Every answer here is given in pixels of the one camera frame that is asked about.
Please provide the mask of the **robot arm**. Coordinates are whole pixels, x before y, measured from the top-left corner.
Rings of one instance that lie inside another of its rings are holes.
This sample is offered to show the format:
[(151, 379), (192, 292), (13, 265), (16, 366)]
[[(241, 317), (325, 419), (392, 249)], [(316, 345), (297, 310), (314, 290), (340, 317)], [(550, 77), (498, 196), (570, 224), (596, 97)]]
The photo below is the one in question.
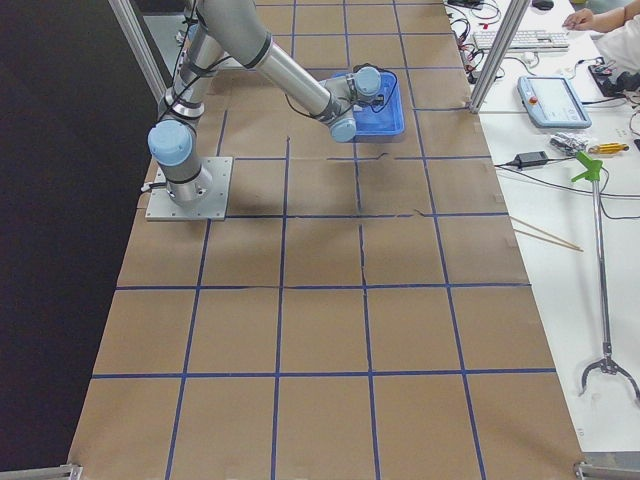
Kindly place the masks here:
[(196, 130), (206, 107), (215, 104), (250, 110), (253, 87), (281, 90), (299, 115), (327, 126), (332, 139), (356, 136), (356, 107), (378, 103), (382, 71), (365, 63), (351, 72), (318, 80), (284, 49), (259, 17), (252, 1), (193, 1), (190, 29), (148, 134), (150, 152), (165, 177), (169, 200), (195, 206), (213, 190), (214, 176), (196, 152)]

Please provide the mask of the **person's hand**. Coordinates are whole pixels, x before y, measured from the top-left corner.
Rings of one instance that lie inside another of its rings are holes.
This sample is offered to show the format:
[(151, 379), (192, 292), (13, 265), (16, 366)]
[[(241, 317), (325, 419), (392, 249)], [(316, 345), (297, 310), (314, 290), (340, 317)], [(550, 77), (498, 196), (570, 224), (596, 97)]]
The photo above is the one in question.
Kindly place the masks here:
[(570, 14), (562, 27), (572, 31), (592, 30), (595, 14), (590, 9), (582, 9)]

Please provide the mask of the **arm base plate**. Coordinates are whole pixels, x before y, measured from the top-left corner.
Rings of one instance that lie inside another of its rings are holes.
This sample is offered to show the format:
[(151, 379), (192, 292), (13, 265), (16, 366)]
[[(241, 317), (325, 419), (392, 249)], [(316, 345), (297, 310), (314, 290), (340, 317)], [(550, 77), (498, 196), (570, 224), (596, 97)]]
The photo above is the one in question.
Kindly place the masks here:
[(227, 213), (232, 157), (200, 157), (201, 171), (191, 182), (168, 182), (157, 167), (156, 183), (146, 207), (148, 221), (224, 221)]

